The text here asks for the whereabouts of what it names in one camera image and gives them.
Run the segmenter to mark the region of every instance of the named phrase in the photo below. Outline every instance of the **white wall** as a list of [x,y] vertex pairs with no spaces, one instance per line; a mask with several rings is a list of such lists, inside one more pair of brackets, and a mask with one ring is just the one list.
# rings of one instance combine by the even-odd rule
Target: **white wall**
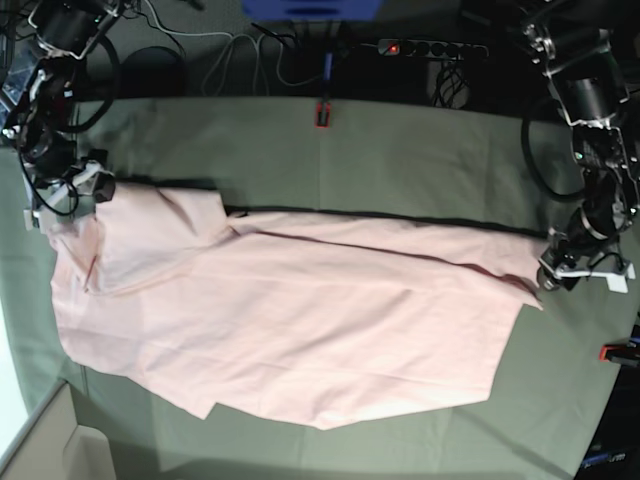
[[42,405],[19,448],[0,465],[0,480],[116,480],[109,440],[78,426],[69,385],[55,385]]
[[0,304],[0,457],[27,420]]

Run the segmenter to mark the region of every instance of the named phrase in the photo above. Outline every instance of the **wire bundle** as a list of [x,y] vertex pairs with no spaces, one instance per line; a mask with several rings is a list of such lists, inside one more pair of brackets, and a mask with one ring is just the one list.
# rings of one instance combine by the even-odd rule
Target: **wire bundle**
[[43,206],[44,208],[52,212],[54,215],[57,215],[59,217],[70,217],[76,212],[76,210],[80,205],[80,196],[78,195],[78,190],[73,184],[73,181],[68,180],[68,178],[66,178],[65,175],[63,175],[61,178],[58,179],[58,183],[66,185],[67,190],[69,192],[69,200],[71,201],[71,206],[69,207],[69,209],[66,211],[61,211],[54,208],[51,204],[49,204],[49,202],[47,202],[44,199],[44,197],[40,194],[40,192],[38,191],[38,188],[40,188],[41,185],[37,184],[37,177],[35,175],[33,179],[31,178],[31,173],[27,168],[27,165],[30,163],[25,158],[25,153],[27,151],[26,143],[27,143],[27,136],[29,133],[28,132],[29,123],[36,116],[37,116],[37,103],[32,102],[29,105],[28,113],[25,115],[23,121],[20,123],[19,134],[15,144],[18,164],[20,165],[22,177],[24,178],[24,182],[28,187],[28,191],[30,192],[29,200],[31,201],[32,208],[34,208],[35,205]]
[[[158,12],[156,11],[153,3],[151,2],[151,0],[144,0],[145,4],[147,5],[147,7],[149,8],[149,11],[151,12],[151,17],[153,18],[154,22],[155,22],[155,27],[150,25],[152,28],[157,29],[167,35],[170,36],[183,36],[183,37],[207,37],[207,36],[221,36],[221,37],[225,37],[228,39],[227,44],[223,47],[222,52],[220,53],[220,55],[218,56],[218,58],[216,59],[216,61],[213,63],[213,65],[211,66],[211,68],[207,71],[207,73],[204,76],[204,79],[200,85],[200,91],[202,93],[202,95],[207,96],[209,95],[208,89],[207,89],[207,85],[209,84],[209,81],[211,79],[211,77],[218,71],[219,68],[222,67],[222,74],[221,74],[221,79],[217,85],[217,87],[215,88],[215,90],[213,91],[212,95],[217,96],[220,95],[220,93],[222,93],[222,90],[224,89],[226,80],[227,80],[227,75],[228,75],[228,71],[229,71],[229,67],[231,65],[231,60],[233,58],[233,52],[235,49],[235,44],[238,40],[246,40],[248,41],[254,48],[255,50],[255,55],[256,55],[256,60],[255,60],[255,67],[254,67],[254,73],[253,73],[253,82],[252,82],[252,89],[253,89],[253,94],[257,95],[258,93],[258,82],[259,82],[259,77],[260,75],[262,75],[263,81],[264,81],[264,87],[265,87],[265,94],[269,95],[269,84],[267,81],[267,76],[266,76],[266,72],[264,70],[264,65],[263,65],[263,61],[262,61],[262,43],[264,42],[264,40],[266,38],[273,38],[275,40],[277,40],[280,43],[280,52],[278,54],[278,60],[277,60],[277,64],[276,64],[276,76],[278,78],[278,81],[280,81],[280,83],[282,83],[284,86],[286,87],[301,87],[304,85],[309,85],[312,84],[313,82],[319,81],[322,79],[322,73],[309,78],[307,80],[303,80],[300,82],[289,82],[287,81],[283,75],[282,75],[282,58],[284,56],[284,50],[288,49],[288,50],[292,50],[293,48],[297,48],[299,47],[299,41],[297,39],[297,37],[295,37],[294,35],[291,34],[278,34],[278,33],[274,33],[264,27],[261,27],[260,25],[257,24],[252,24],[252,26],[254,28],[256,28],[257,30],[259,30],[262,34],[257,38],[253,38],[250,35],[247,35],[245,33],[240,33],[237,35],[232,35],[231,33],[228,32],[194,32],[194,33],[190,33],[190,32],[179,32],[176,30],[171,30],[167,27],[165,27],[162,24],[162,21],[160,20],[159,16],[158,16]],[[285,40],[292,40],[293,41],[293,46],[289,45]]]
[[151,19],[149,18],[149,16],[148,16],[146,13],[144,13],[141,9],[134,7],[134,8],[132,8],[132,10],[131,10],[131,11],[133,12],[133,14],[134,14],[135,16],[122,15],[122,18],[124,18],[124,19],[126,19],[126,20],[137,20],[138,18],[144,18],[144,19],[145,19],[145,21],[147,22],[147,26],[148,26],[150,29],[152,29],[152,30],[157,30],[158,32],[162,32],[162,33],[164,33],[164,34],[167,36],[167,38],[168,38],[169,40],[171,40],[171,42],[172,42],[172,43],[177,47],[178,52],[180,53],[180,56],[182,57],[182,59],[183,59],[183,60],[186,60],[186,59],[187,59],[187,51],[184,49],[184,47],[182,46],[182,44],[181,44],[178,40],[176,40],[176,37],[174,37],[174,36],[173,36],[173,35],[171,35],[170,33],[163,32],[163,31],[162,31],[162,30],[160,30],[158,27],[154,26],[154,25],[151,23]]
[[434,107],[453,108],[458,95],[468,86],[469,84],[464,78],[464,71],[460,62],[451,62],[443,65],[436,77],[432,105]]

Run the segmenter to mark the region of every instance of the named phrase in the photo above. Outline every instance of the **black cable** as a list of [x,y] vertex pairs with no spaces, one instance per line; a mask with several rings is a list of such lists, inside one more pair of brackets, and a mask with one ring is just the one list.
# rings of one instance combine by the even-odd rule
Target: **black cable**
[[[442,93],[442,99],[444,100],[445,97],[447,96],[447,93],[449,91],[451,91],[451,95],[449,95],[449,97],[447,98],[447,100],[445,101],[445,105],[447,108],[453,108],[453,101],[456,99],[456,97],[458,96],[458,94],[462,91],[462,89],[467,85],[467,82],[464,80],[464,77],[460,74],[460,72],[458,71],[458,66],[456,65],[456,67],[451,70],[451,75],[449,75],[449,79],[452,80],[451,85],[449,85],[444,92]],[[455,80],[453,80],[453,76],[458,77],[458,83],[455,83]]]
[[293,21],[287,22],[289,29],[293,32],[293,34],[286,34],[287,37],[292,37],[294,43],[296,44],[296,48],[302,48],[302,42],[300,42],[300,37],[298,37],[298,31],[296,30],[296,23]]
[[163,34],[165,34],[169,40],[171,40],[173,42],[173,44],[178,48],[178,53],[180,54],[180,56],[182,57],[183,60],[187,59],[187,51],[184,49],[184,47],[182,46],[182,44],[176,39],[176,37],[174,37],[173,35],[171,35],[170,33],[167,32],[163,32],[162,30],[160,30],[158,27],[156,27],[155,25],[153,25],[151,23],[151,20],[149,19],[149,16],[144,13],[141,10],[134,10],[133,13],[136,14],[135,17],[126,17],[124,16],[124,18],[126,20],[135,20],[138,19],[140,17],[143,17],[145,19],[145,21],[147,22],[147,25],[149,26],[150,29],[152,30],[157,30],[158,32],[162,32]]
[[529,174],[533,178],[533,181],[536,183],[538,188],[546,194],[552,200],[561,203],[573,203],[578,200],[584,198],[584,188],[580,189],[574,193],[558,193],[554,191],[544,180],[538,167],[536,166],[536,162],[533,158],[533,152],[531,151],[531,140],[529,138],[531,122],[535,114],[544,106],[553,101],[550,97],[544,97],[533,104],[533,106],[526,113],[524,118],[522,119],[522,128],[520,130],[520,144],[522,146],[522,155],[524,156],[524,161],[527,164],[527,168],[529,169]]
[[34,185],[33,180],[31,180],[31,177],[29,176],[29,172],[27,171],[27,167],[25,166],[24,157],[22,156],[22,150],[20,149],[20,147],[18,148],[18,163],[20,164],[22,175],[27,181],[27,184],[29,185],[29,189],[31,190],[31,193],[33,194],[34,197],[36,197],[38,202],[40,202],[40,204],[44,208],[49,210],[51,213],[58,215],[59,217],[70,217],[74,213],[76,213],[76,210],[78,210],[78,207],[80,205],[80,198],[78,196],[78,190],[76,189],[75,185],[73,185],[71,182],[67,180],[63,180],[63,182],[67,185],[67,188],[69,189],[69,198],[74,199],[74,203],[71,209],[67,212],[63,212],[49,205],[47,201],[42,197],[42,195],[40,195],[40,192],[38,192],[38,189]]
[[120,80],[122,76],[122,72],[120,69],[120,60],[118,59],[118,52],[116,52],[113,43],[106,36],[102,36],[98,43],[102,45],[102,47],[107,52],[107,56],[109,57],[109,62],[111,63],[111,68],[113,70],[113,83],[111,86],[111,92],[109,96],[104,100],[100,108],[96,110],[96,112],[84,123],[80,125],[65,125],[62,127],[53,126],[55,130],[63,133],[82,133],[89,130],[93,127],[98,121],[104,116],[105,113],[111,108],[113,102],[118,96],[118,92],[120,91]]
[[17,33],[16,33],[16,35],[15,35],[15,39],[16,39],[18,42],[21,42],[22,40],[27,40],[27,39],[29,39],[29,38],[33,38],[33,37],[35,37],[35,36],[36,36],[36,34],[35,34],[35,33],[30,33],[29,35],[19,35],[19,34],[17,34]]
[[447,88],[444,90],[444,92],[442,91],[442,87],[445,85],[445,83],[447,83],[448,80],[453,78],[454,75],[454,70],[457,68],[457,64],[456,63],[451,63],[449,65],[446,65],[444,67],[442,67],[440,69],[440,71],[438,72],[438,76],[436,77],[436,87],[434,90],[434,98],[432,101],[432,105],[434,107],[438,106],[438,102],[440,103],[441,107],[445,107],[446,106],[446,101],[444,99],[444,94],[447,93],[450,88]]
[[622,258],[622,255],[620,255],[618,252],[607,252],[602,256],[602,258],[600,258],[596,262],[589,263],[587,265],[587,268],[590,271],[590,275],[589,276],[591,276],[593,274],[593,272],[598,267],[598,265],[600,265],[602,262],[604,262],[609,257],[615,257],[616,265],[618,266],[618,270],[622,270],[624,268],[624,259]]
[[264,33],[267,37],[271,37],[276,39],[278,42],[280,42],[282,45],[284,45],[284,47],[288,50],[292,50],[291,45],[289,45],[287,42],[285,42],[283,39],[284,38],[290,38],[291,40],[293,40],[293,42],[296,44],[298,44],[298,40],[295,36],[289,34],[289,33],[275,33],[272,32],[271,30],[269,30],[268,28],[265,28],[261,25],[258,25],[257,23],[251,22],[251,26],[253,28],[255,28],[256,30],[258,30],[261,33]]

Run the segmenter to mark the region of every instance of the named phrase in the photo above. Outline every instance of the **power strip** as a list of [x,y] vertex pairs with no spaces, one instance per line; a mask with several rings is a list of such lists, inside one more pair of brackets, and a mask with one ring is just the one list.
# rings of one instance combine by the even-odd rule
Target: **power strip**
[[472,43],[383,38],[378,41],[378,53],[386,57],[420,57],[442,61],[465,58],[484,60],[489,56],[489,49]]

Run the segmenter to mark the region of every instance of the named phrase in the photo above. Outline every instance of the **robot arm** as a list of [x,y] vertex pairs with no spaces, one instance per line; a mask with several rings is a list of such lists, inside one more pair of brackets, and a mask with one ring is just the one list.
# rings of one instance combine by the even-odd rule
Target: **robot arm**
[[[626,278],[635,278],[635,272],[620,251],[619,238],[632,225],[640,203],[634,131],[640,109],[629,99],[609,31],[553,17],[553,6],[565,3],[555,0],[521,25],[532,61],[572,129],[572,152],[584,179],[581,205],[564,229],[549,232],[540,283],[548,290],[570,290],[582,277],[600,276],[611,290],[626,292]],[[528,158],[526,134],[523,128]]]
[[[113,103],[119,61],[105,34],[123,10],[123,0],[42,0],[29,17],[36,38],[18,54],[0,89],[0,129],[18,152],[28,187],[28,228],[44,229],[56,216],[72,214],[79,195],[102,201],[113,195],[113,178],[103,168],[106,154],[96,151],[78,159],[71,135],[88,130]],[[114,96],[87,122],[69,126],[65,94],[97,45],[111,60]],[[38,192],[43,188],[54,189],[48,200]],[[74,206],[59,210],[56,205],[67,197],[75,201]]]

